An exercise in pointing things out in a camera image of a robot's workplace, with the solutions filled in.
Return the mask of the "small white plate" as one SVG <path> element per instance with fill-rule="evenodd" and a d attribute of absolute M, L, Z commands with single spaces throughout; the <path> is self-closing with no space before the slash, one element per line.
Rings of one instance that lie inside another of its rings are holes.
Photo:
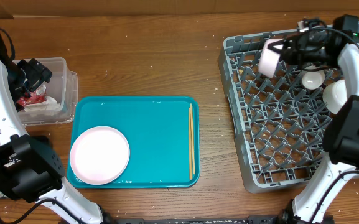
<path fill-rule="evenodd" d="M 263 45 L 258 63 L 258 72 L 268 78 L 274 76 L 281 56 L 280 53 L 270 50 L 268 45 L 281 40 L 282 39 L 268 39 Z"/>

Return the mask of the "red snack wrapper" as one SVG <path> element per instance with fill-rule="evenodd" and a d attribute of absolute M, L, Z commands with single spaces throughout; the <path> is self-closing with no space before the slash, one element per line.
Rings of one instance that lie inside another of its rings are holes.
<path fill-rule="evenodd" d="M 28 105 L 44 102 L 47 96 L 46 89 L 47 87 L 45 85 L 38 87 L 38 89 L 30 93 L 29 97 L 23 96 L 19 98 L 19 100 L 16 102 L 16 105 L 25 107 Z"/>

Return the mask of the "white upturned cup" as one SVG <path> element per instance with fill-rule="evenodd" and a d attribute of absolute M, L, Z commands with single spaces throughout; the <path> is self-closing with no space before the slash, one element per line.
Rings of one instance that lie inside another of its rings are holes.
<path fill-rule="evenodd" d="M 302 76 L 301 83 L 302 86 L 308 90 L 315 90 L 320 87 L 325 79 L 325 73 L 323 70 L 319 71 L 301 71 L 300 75 Z"/>

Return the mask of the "white napkin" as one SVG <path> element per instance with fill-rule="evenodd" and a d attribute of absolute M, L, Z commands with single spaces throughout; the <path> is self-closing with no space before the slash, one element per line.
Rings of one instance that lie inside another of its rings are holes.
<path fill-rule="evenodd" d="M 60 103 L 49 96 L 45 97 L 45 101 L 41 103 L 29 104 L 24 107 L 25 112 L 45 111 L 45 110 L 56 110 L 60 108 Z"/>

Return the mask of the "pale green bowl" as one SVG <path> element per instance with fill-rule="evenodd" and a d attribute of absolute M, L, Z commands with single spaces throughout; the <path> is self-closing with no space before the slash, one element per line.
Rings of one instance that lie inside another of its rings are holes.
<path fill-rule="evenodd" d="M 333 114 L 337 114 L 347 102 L 348 95 L 345 80 L 339 80 L 329 84 L 323 92 L 323 102 L 326 108 Z"/>

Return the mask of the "wooden chopstick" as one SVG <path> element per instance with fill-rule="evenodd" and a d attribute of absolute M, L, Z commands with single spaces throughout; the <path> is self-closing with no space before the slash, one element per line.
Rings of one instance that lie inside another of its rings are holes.
<path fill-rule="evenodd" d="M 189 180 L 192 180 L 192 119 L 191 108 L 189 107 Z"/>
<path fill-rule="evenodd" d="M 191 135 L 191 150 L 192 150 L 192 176 L 195 175 L 195 143 L 194 143 L 194 125 L 193 125 L 193 106 L 190 104 L 190 135 Z"/>

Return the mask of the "large pink plate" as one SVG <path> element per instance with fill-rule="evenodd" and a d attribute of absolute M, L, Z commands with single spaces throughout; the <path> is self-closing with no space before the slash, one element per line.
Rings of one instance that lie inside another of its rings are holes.
<path fill-rule="evenodd" d="M 82 182 L 104 185 L 127 168 L 130 147 L 125 136 L 109 126 L 97 126 L 76 138 L 70 150 L 70 166 Z"/>

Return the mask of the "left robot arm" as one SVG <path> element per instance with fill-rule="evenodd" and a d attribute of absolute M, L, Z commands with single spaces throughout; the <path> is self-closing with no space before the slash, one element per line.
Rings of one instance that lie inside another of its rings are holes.
<path fill-rule="evenodd" d="M 28 98 L 52 72 L 36 59 L 14 63 L 0 28 L 0 192 L 11 200 L 45 206 L 67 223 L 113 223 L 108 212 L 86 199 L 66 178 L 65 169 L 46 136 L 30 136 L 22 125 L 18 100 Z"/>

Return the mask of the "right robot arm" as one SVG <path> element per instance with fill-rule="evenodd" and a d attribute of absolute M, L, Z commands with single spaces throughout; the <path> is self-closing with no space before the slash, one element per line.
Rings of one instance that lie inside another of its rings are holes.
<path fill-rule="evenodd" d="M 277 223 L 333 223 L 325 212 L 343 187 L 359 175 L 359 17 L 345 14 L 331 27 L 320 19 L 303 19 L 295 36 L 269 39 L 259 72 L 271 78 L 279 61 L 308 71 L 338 68 L 345 80 L 346 102 L 335 110 L 323 136 L 322 161 L 304 190 L 277 216 Z"/>

